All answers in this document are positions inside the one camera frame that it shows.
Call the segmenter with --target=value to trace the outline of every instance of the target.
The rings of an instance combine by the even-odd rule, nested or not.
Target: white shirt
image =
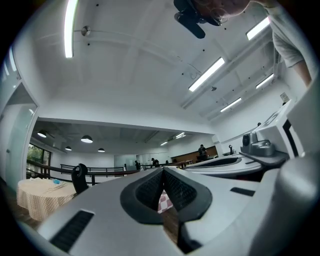
[[[265,9],[271,21],[274,47],[283,57],[286,66],[290,68],[305,60],[313,80],[319,69],[319,60],[301,28],[280,4]]]

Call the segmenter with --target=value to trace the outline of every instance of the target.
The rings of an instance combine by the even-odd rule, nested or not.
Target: window
[[[28,154],[27,154],[27,160],[31,160],[34,162],[37,162],[39,164],[43,164],[46,166],[50,166],[50,160],[51,160],[51,152],[46,151],[40,147],[37,147],[35,145],[29,144],[28,148]],[[47,169],[34,166],[30,163],[26,163],[26,173],[27,173],[27,179],[30,177],[34,177],[35,173],[37,172],[39,174],[47,173]]]

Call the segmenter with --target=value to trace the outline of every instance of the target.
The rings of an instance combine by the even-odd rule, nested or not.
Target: checkered tablecloth
[[[70,201],[76,194],[71,182],[54,184],[50,179],[25,179],[18,183],[17,204],[28,209],[30,217],[45,220],[57,208]]]
[[[169,196],[167,195],[166,191],[162,192],[162,195],[160,196],[159,200],[159,206],[158,206],[158,213],[161,214],[165,212],[166,210],[173,207],[172,202],[169,199]]]

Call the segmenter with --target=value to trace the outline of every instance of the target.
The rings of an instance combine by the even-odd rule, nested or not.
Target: wooden panel
[[[207,154],[210,156],[215,156],[217,155],[217,149],[216,149],[216,146],[212,146],[212,147],[208,147],[206,149],[206,152]],[[190,161],[192,160],[193,163],[195,164],[197,162],[197,156],[199,156],[199,152],[196,151],[196,152],[191,152],[189,154],[184,154],[184,155],[178,155],[178,156],[175,156],[175,157],[171,157],[171,160],[172,162],[174,160],[176,160],[177,162],[182,162],[182,161]]]

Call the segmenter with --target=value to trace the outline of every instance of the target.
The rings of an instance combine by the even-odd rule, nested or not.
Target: floor
[[[9,189],[3,181],[0,181],[0,186],[7,200],[7,203],[11,209],[12,214],[17,221],[23,222],[29,225],[33,229],[41,224],[41,221],[35,220],[30,217],[27,209],[17,205],[17,196],[14,191]],[[168,209],[167,211],[161,213],[164,221],[164,231],[169,236],[169,238],[177,244],[178,239],[178,213],[174,207]]]

